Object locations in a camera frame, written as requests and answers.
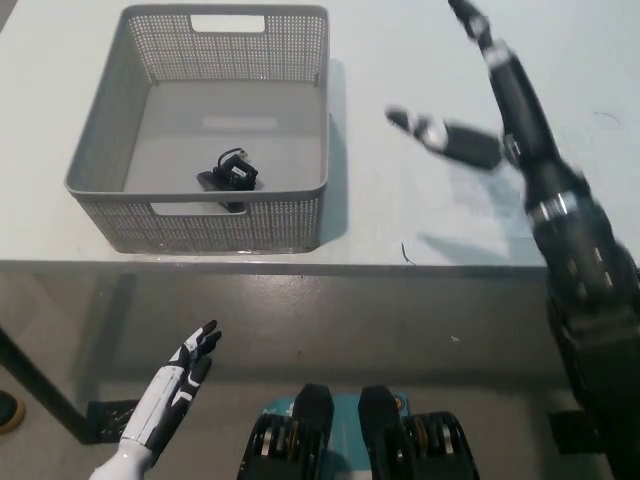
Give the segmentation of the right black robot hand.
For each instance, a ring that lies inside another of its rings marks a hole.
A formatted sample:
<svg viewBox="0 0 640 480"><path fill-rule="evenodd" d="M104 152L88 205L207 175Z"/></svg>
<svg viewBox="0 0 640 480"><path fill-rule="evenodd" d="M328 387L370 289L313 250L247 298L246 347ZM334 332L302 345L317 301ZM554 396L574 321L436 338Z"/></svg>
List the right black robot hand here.
<svg viewBox="0 0 640 480"><path fill-rule="evenodd" d="M390 123L426 150L470 168L493 171L507 161L525 184L525 211L534 225L578 217L593 208L586 179L559 153L539 98L519 57L494 36L488 18L470 1L451 1L451 10L475 43L488 70L503 130L500 134L429 115L390 107Z"/></svg>

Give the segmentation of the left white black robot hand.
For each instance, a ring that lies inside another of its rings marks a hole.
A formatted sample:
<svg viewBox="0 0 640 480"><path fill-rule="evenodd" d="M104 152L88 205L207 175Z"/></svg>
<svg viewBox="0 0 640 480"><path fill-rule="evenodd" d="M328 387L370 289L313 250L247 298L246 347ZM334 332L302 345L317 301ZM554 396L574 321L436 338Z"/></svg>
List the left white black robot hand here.
<svg viewBox="0 0 640 480"><path fill-rule="evenodd" d="M122 438L158 458L182 423L212 366L222 332L212 320L197 329L155 374L136 405Z"/></svg>

